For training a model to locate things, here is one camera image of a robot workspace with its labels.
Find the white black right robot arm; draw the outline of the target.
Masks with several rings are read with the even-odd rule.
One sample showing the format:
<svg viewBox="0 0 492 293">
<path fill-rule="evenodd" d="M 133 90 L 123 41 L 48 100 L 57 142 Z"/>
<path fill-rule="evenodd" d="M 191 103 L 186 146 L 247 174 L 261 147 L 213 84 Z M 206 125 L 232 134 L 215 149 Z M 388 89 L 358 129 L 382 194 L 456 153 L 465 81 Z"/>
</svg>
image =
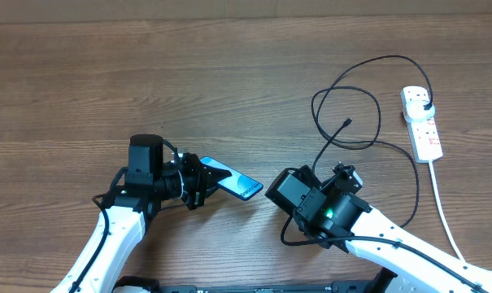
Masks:
<svg viewBox="0 0 492 293">
<path fill-rule="evenodd" d="M 284 169 L 266 196 L 304 234 L 302 245 L 338 247 L 380 265 L 370 291 L 492 292 L 492 271 L 459 260 L 393 223 L 357 196 L 363 182 L 352 165 L 337 164 L 320 181 L 309 166 Z"/>
</svg>

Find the blue screen smartphone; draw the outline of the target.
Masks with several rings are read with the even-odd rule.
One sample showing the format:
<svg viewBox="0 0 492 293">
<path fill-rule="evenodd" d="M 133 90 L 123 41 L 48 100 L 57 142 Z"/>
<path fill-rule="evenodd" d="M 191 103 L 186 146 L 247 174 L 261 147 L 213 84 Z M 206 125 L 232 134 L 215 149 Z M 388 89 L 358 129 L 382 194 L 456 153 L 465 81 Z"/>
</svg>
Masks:
<svg viewBox="0 0 492 293">
<path fill-rule="evenodd" d="M 256 181 L 211 157 L 202 157 L 200 161 L 206 166 L 230 171 L 231 176 L 218 181 L 217 186 L 242 201 L 251 199 L 263 189 L 263 184 L 259 181 Z"/>
</svg>

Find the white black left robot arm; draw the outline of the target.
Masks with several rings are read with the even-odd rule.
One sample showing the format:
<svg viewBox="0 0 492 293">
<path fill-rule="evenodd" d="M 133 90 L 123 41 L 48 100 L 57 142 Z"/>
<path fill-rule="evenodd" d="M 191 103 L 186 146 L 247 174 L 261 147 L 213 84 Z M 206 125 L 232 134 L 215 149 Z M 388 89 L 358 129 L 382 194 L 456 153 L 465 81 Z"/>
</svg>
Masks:
<svg viewBox="0 0 492 293">
<path fill-rule="evenodd" d="M 164 161 L 171 147 L 173 159 Z M 57 285 L 57 292 L 110 292 L 133 249 L 146 236 L 161 203 L 182 199 L 189 210 L 203 206 L 231 172 L 203 164 L 194 154 L 179 154 L 155 134 L 130 138 L 128 165 L 115 175 L 109 190 L 92 200 L 98 223 L 75 264 Z"/>
</svg>

